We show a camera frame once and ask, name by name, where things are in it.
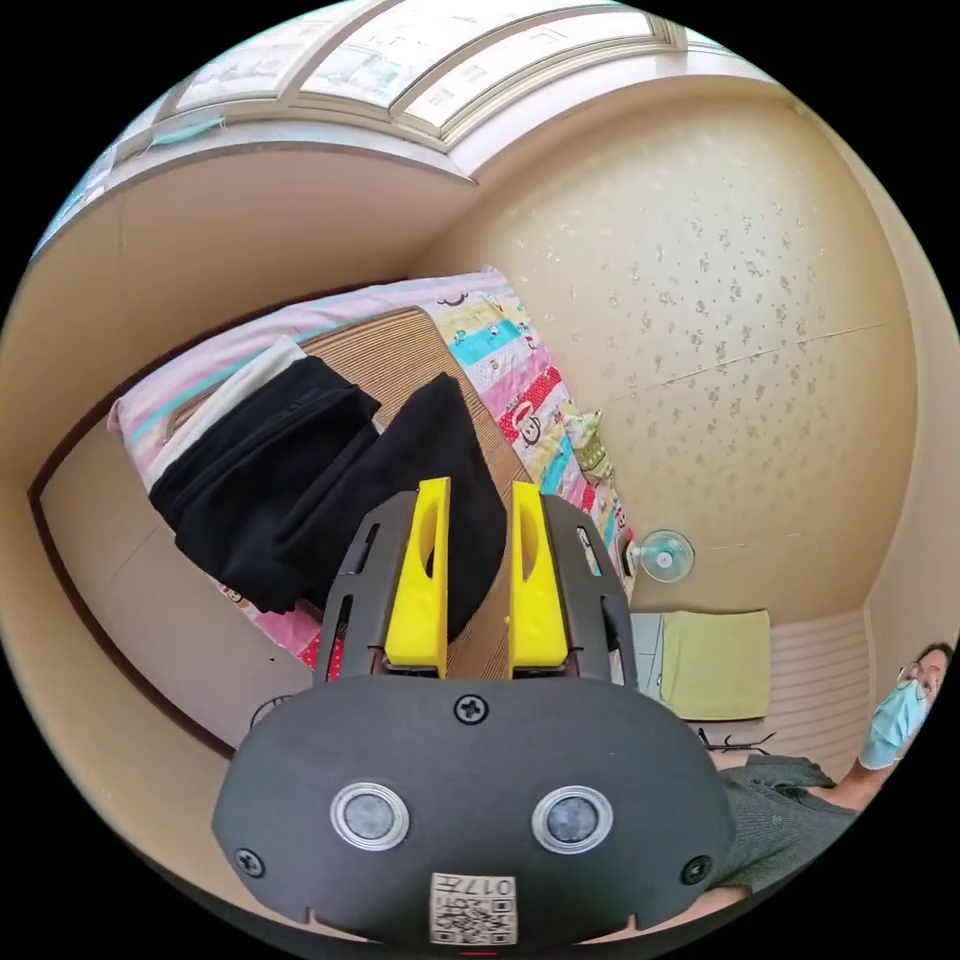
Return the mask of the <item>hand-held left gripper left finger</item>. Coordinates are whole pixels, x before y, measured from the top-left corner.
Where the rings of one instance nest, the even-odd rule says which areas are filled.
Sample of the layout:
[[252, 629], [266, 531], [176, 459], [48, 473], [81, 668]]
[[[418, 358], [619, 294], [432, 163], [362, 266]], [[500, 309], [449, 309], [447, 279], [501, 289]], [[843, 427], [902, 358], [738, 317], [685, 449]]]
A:
[[448, 647], [448, 477], [420, 483], [384, 644], [390, 669], [444, 669]]

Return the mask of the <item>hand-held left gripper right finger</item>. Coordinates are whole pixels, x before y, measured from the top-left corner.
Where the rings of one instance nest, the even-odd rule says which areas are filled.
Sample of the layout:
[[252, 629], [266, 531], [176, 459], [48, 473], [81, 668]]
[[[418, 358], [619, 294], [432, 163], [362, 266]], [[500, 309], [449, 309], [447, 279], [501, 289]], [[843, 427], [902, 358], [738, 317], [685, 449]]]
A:
[[564, 669], [569, 646], [543, 500], [515, 482], [511, 504], [509, 667]]

